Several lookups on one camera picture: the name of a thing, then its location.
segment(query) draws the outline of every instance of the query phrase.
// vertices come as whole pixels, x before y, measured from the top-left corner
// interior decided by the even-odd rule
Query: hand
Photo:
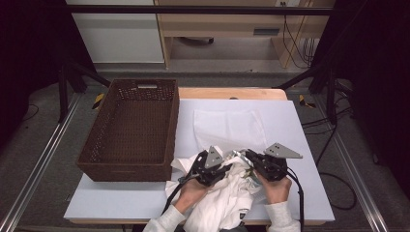
[[[265,188],[266,199],[269,204],[287,201],[290,187],[292,186],[292,181],[289,180],[289,178],[283,177],[280,181],[269,182],[261,174],[257,173],[256,170],[255,173],[257,179],[262,182],[262,185]]]
[[[199,184],[196,179],[187,181],[181,188],[180,197],[175,203],[175,208],[183,214],[187,209],[202,199],[210,187]]]

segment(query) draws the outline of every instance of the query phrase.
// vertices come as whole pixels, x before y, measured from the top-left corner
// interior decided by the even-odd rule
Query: white cabinet
[[[69,5],[154,5],[152,0],[67,0]],[[73,14],[94,63],[163,63],[155,14]]]

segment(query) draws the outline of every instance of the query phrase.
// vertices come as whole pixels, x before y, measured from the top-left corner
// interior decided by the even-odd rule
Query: white sleeve
[[[271,219],[272,225],[269,232],[299,232],[301,224],[290,216],[287,201],[278,204],[265,205],[265,209]]]
[[[185,216],[182,215],[173,205],[170,205],[161,217],[157,219],[150,219],[143,232],[173,232],[178,224],[183,220],[185,220]]]

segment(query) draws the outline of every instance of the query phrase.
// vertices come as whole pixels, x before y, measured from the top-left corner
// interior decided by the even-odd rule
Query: white tabletop
[[[181,99],[176,131],[175,157],[188,158],[198,153],[193,132],[194,110],[257,110],[262,118],[268,144],[278,142],[303,155],[288,159],[305,193],[305,220],[335,220],[323,184],[314,164],[292,101],[270,100],[185,100]],[[173,178],[181,172],[174,172]],[[158,218],[166,202],[165,183],[102,183],[83,175],[64,218],[75,223],[135,223]],[[299,218],[297,185],[292,185],[289,207]],[[269,221],[264,202],[253,203],[245,217],[249,223]]]

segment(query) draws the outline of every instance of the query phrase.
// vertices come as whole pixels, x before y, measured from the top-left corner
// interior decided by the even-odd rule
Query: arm
[[[265,209],[269,215],[272,225],[269,232],[299,232],[301,225],[293,219],[287,206],[292,181],[284,177],[280,181],[268,182],[262,175],[256,174],[265,189],[266,199],[269,205]]]
[[[144,232],[174,231],[178,224],[185,219],[187,209],[199,202],[208,191],[195,179],[189,180],[181,188],[180,197],[174,206],[169,206],[163,215],[157,219],[151,219],[144,228]]]

